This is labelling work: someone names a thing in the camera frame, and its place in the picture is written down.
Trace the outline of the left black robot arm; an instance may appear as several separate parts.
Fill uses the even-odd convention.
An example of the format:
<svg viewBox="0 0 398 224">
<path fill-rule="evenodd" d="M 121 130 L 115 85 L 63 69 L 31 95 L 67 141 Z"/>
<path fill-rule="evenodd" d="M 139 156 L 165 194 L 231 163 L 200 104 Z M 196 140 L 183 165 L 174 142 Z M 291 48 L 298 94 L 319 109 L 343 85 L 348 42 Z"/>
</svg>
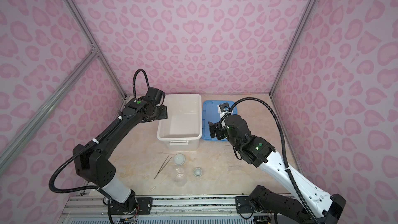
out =
<svg viewBox="0 0 398 224">
<path fill-rule="evenodd" d="M 135 208 L 135 192 L 116 176 L 116 167 L 109 161 L 113 151 L 138 124 L 167 119 L 167 107 L 163 105 L 165 93 L 150 87 L 146 95 L 127 102 L 118 117 L 87 145 L 77 145 L 73 154 L 78 176 L 93 183 L 95 189 L 126 208 Z"/>
</svg>

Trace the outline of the clear glass beaker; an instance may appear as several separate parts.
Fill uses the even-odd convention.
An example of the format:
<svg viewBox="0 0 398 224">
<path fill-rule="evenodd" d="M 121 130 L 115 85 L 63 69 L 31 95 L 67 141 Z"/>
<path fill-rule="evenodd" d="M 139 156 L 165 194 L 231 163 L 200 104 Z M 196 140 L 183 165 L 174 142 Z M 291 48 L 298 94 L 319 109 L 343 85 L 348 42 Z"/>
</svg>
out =
<svg viewBox="0 0 398 224">
<path fill-rule="evenodd" d="M 184 173 L 184 169 L 176 167 L 173 169 L 173 182 L 178 187 L 183 187 L 187 183 L 188 179 Z"/>
</svg>

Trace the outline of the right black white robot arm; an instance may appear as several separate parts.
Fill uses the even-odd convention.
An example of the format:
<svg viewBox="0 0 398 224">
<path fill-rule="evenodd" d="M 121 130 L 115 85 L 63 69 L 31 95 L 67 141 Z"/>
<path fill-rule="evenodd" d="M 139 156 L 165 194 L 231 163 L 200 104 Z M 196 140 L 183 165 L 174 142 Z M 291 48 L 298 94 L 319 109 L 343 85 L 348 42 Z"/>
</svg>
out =
<svg viewBox="0 0 398 224">
<path fill-rule="evenodd" d="M 286 167 L 275 147 L 251 134 L 241 116 L 231 115 L 222 124 L 209 122 L 208 125 L 212 138 L 227 139 L 245 162 L 273 177 L 293 196 L 285 197 L 258 185 L 249 196 L 255 212 L 272 211 L 300 224 L 338 223 L 346 200 L 314 185 L 295 168 Z"/>
</svg>

